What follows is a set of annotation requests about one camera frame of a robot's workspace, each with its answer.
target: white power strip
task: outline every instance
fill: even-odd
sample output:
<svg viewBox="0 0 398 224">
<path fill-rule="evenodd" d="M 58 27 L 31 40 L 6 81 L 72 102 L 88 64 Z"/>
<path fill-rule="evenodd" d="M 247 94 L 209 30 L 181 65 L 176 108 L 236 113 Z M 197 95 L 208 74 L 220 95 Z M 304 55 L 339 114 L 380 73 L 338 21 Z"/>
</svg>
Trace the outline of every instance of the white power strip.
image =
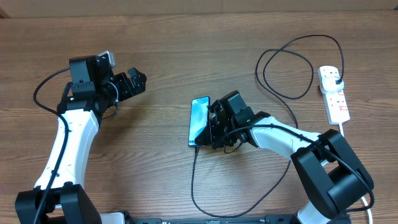
<svg viewBox="0 0 398 224">
<path fill-rule="evenodd" d="M 338 69 L 332 66 L 322 66 L 318 70 L 318 77 L 329 124 L 342 124 L 348 121 L 350 117 L 342 89 L 344 84 L 335 84 L 335 78 L 339 77 Z"/>
</svg>

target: white power cord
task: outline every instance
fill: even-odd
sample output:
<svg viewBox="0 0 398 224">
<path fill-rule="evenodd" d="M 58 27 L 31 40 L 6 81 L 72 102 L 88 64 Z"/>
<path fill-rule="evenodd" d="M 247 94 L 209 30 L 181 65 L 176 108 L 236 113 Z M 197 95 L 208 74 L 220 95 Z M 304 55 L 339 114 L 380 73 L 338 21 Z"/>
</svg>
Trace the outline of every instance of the white power cord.
<svg viewBox="0 0 398 224">
<path fill-rule="evenodd" d="M 344 131 L 343 131 L 343 123 L 338 123 L 338 127 L 340 129 L 341 135 L 344 137 Z M 368 202 L 366 201 L 365 197 L 361 197 L 361 200 L 365 206 L 368 206 Z M 372 212 L 370 209 L 366 210 L 368 212 L 368 217 L 369 217 L 369 224 L 373 224 L 373 217 L 372 217 Z"/>
</svg>

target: wall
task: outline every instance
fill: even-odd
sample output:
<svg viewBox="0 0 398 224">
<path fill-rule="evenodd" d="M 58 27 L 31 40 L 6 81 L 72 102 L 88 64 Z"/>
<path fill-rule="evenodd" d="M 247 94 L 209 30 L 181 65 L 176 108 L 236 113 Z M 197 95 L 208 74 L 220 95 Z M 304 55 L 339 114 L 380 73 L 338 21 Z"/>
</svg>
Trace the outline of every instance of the wall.
<svg viewBox="0 0 398 224">
<path fill-rule="evenodd" d="M 3 17 L 383 10 L 398 0 L 0 0 Z"/>
</svg>

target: wooden table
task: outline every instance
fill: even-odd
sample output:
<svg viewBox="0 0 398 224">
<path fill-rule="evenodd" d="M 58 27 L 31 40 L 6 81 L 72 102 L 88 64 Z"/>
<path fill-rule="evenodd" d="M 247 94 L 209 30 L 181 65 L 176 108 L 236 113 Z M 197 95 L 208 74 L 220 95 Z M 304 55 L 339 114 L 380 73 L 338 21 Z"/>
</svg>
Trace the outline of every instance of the wooden table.
<svg viewBox="0 0 398 224">
<path fill-rule="evenodd" d="M 256 113 L 265 111 L 293 125 L 286 108 L 256 83 L 254 67 L 263 51 L 308 34 L 340 41 L 351 113 L 344 125 L 346 138 L 373 177 L 375 222 L 396 223 L 397 21 L 397 11 L 1 19 L 0 223 L 18 223 L 16 195 L 33 188 L 54 142 L 56 117 L 34 104 L 33 91 L 45 77 L 67 67 L 69 58 L 110 50 L 118 62 L 115 73 L 134 66 L 148 78 L 147 91 L 122 102 L 91 147 L 85 184 L 98 211 L 206 218 L 190 198 L 192 99 L 208 95 L 215 100 L 239 90 Z M 338 49 L 329 39 L 304 39 L 289 49 L 308 57 L 315 70 L 341 68 Z M 316 75 L 305 97 L 287 103 L 301 129 L 322 133 L 337 127 L 327 122 Z M 274 88 L 297 96 L 309 83 L 310 68 L 302 59 L 280 54 L 267 77 Z M 56 107 L 69 80 L 69 73 L 50 80 L 39 100 Z M 250 145 L 228 155 L 204 149 L 195 178 L 197 202 L 216 214 L 242 212 L 275 184 L 286 165 L 276 153 Z M 291 167 L 247 216 L 294 213 L 307 200 Z M 365 213 L 353 214 L 355 223 L 366 219 Z"/>
</svg>

